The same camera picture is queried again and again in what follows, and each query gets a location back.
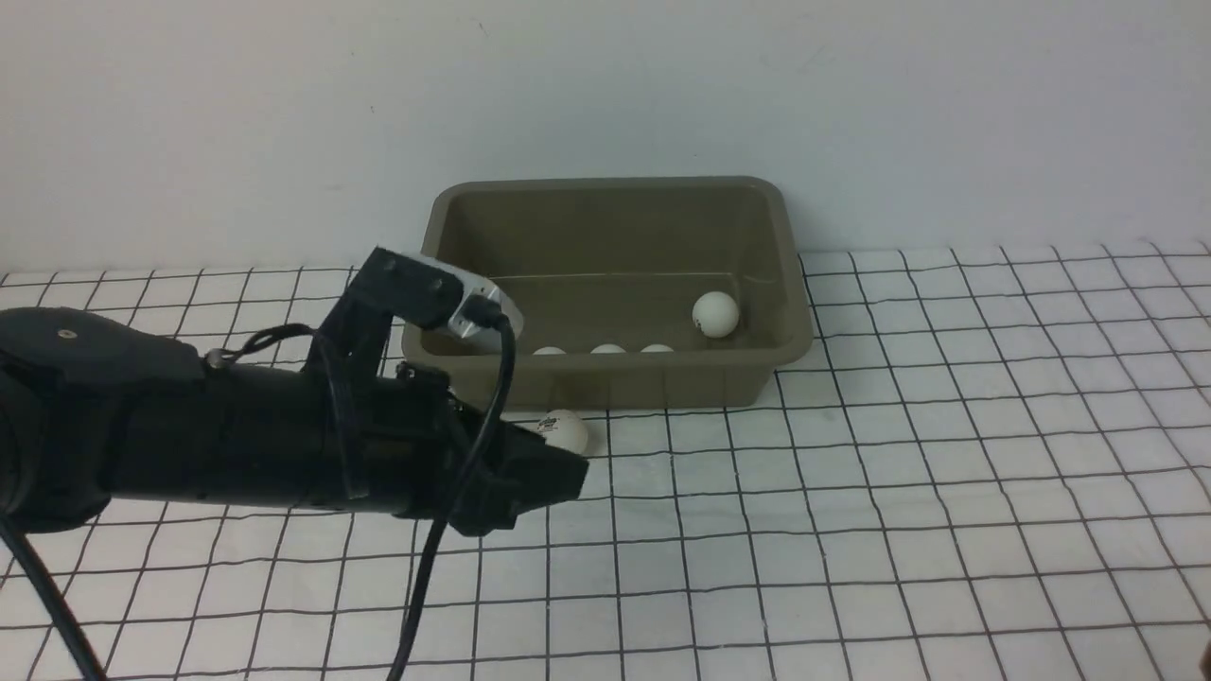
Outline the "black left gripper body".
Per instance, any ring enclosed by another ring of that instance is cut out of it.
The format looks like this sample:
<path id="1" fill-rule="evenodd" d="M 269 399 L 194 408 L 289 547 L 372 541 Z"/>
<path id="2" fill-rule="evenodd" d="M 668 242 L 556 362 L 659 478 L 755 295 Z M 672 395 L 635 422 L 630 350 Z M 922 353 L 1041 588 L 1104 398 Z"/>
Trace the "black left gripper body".
<path id="1" fill-rule="evenodd" d="M 460 464 L 492 439 L 493 413 L 450 391 L 449 376 L 398 365 L 395 376 L 342 377 L 325 418 L 322 508 L 407 520 L 444 517 Z"/>

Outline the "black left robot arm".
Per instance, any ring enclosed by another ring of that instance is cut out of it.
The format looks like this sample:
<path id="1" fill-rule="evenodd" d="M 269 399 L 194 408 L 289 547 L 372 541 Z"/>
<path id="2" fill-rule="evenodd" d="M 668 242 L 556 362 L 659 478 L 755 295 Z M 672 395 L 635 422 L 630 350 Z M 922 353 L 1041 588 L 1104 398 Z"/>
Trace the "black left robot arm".
<path id="1" fill-rule="evenodd" d="M 436 517 L 484 414 L 436 370 L 381 374 L 386 333 L 355 334 L 350 490 L 317 351 L 298 371 L 216 368 L 71 307 L 5 310 L 2 514 L 30 533 L 78 530 L 117 498 Z"/>

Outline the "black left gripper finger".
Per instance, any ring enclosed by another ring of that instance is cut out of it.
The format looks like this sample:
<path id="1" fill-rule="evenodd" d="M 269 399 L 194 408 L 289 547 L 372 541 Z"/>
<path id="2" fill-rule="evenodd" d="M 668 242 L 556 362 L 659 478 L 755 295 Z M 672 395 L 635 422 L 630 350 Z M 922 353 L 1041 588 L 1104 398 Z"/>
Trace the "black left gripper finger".
<path id="1" fill-rule="evenodd" d="M 576 500 L 587 475 L 589 458 L 501 422 L 457 469 L 444 491 L 444 519 L 465 537 L 513 530 L 520 515 Z"/>

